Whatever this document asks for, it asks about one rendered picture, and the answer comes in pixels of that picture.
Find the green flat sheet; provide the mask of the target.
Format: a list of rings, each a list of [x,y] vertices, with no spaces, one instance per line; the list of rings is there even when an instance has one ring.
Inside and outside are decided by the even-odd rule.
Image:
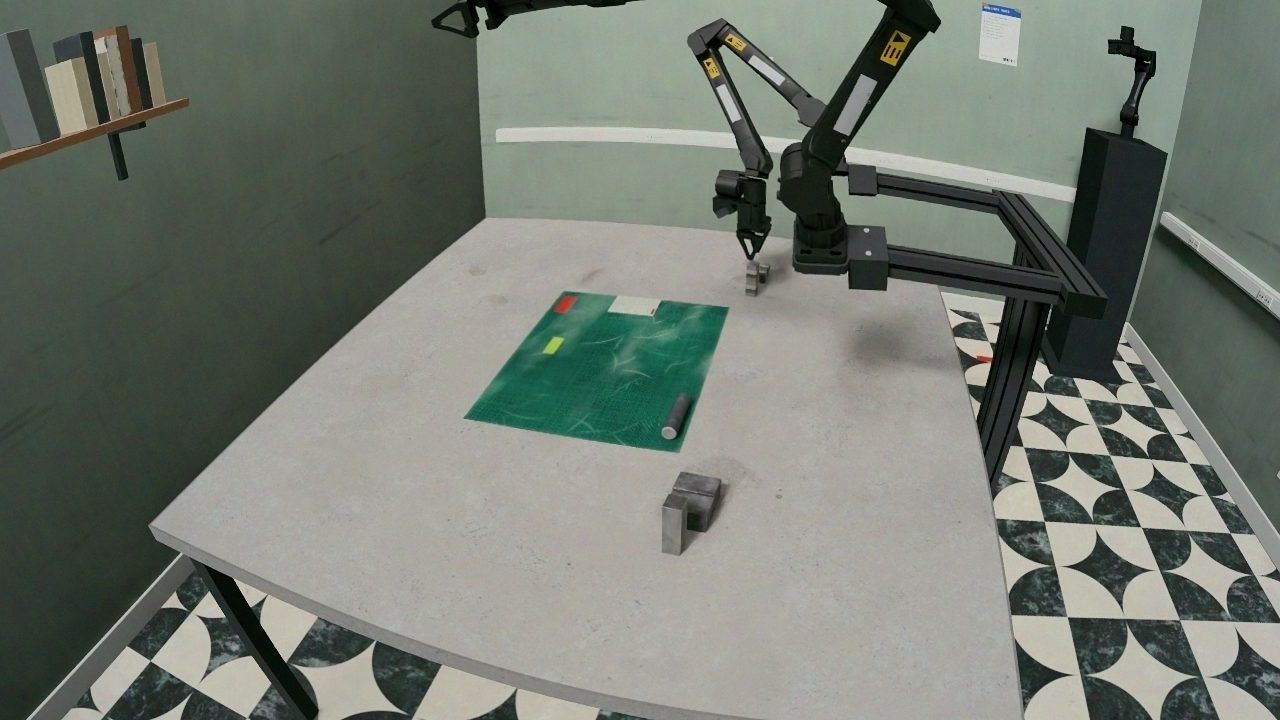
[[[728,311],[563,291],[463,419],[680,454]],[[678,393],[691,402],[666,439]]]

